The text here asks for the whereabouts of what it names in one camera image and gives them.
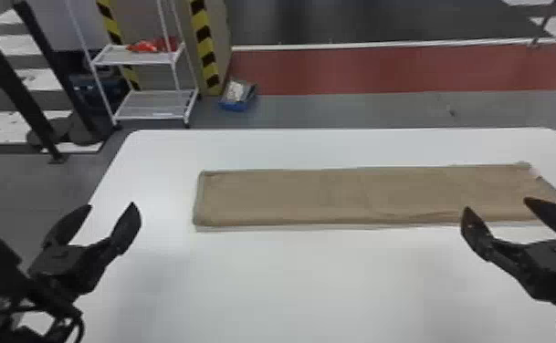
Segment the red floor stripe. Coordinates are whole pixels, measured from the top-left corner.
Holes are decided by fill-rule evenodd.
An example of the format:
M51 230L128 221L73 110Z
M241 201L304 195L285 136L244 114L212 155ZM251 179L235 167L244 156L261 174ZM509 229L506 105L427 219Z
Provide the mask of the red floor stripe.
M261 94L556 89L556 44L235 52Z

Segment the wire shelf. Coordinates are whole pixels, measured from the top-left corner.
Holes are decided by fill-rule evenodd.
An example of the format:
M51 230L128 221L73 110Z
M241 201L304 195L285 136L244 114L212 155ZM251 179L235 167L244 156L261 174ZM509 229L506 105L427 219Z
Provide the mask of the wire shelf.
M188 120L197 90L131 91L116 111L116 120Z
M182 42L174 52L132 52L126 46L109 44L94 57L92 64L95 66L119 66L119 65L172 65L184 51L185 43Z

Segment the tan towel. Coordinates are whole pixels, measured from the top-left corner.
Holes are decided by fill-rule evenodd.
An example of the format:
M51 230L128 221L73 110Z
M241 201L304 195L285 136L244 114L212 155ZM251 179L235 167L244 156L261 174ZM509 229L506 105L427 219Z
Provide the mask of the tan towel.
M197 226L456 223L465 206L487 221L528 221L526 196L556 203L527 163L341 170L203 171Z

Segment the concrete floor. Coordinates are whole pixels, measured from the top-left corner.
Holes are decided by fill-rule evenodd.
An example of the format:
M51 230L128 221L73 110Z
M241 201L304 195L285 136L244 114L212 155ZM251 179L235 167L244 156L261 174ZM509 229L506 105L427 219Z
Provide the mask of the concrete floor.
M224 112L215 99L204 99L194 110L192 124L193 130L525 126L556 129L556 91L264 96L246 113ZM89 200L129 133L138 129L181 128L181 121L127 122L124 130L115 133L100 153L73 155L63 165L49 165L43 155L0 155L0 237L23 256L27 266L39 252L39 242L51 224ZM391 147L377 149L380 153ZM165 158L176 159L175 147L173 151L173 156Z

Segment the black and yellow striped pole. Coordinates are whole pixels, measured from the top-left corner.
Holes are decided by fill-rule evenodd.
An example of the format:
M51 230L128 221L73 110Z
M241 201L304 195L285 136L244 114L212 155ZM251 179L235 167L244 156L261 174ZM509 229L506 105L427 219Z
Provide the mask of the black and yellow striped pole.
M110 0L97 0L97 6L99 7L100 15L103 17L103 23L105 24L105 29L107 29L107 34L110 36L112 44L121 46L124 44L122 39L122 33L118 28L118 22L113 15L113 10L111 9ZM123 65L120 69L122 75L129 81L131 87L135 90L140 90L139 77L137 73L129 65Z
M209 27L205 0L189 0L192 12L196 50L203 66L203 79L210 95L220 94L220 74L215 59L215 45Z

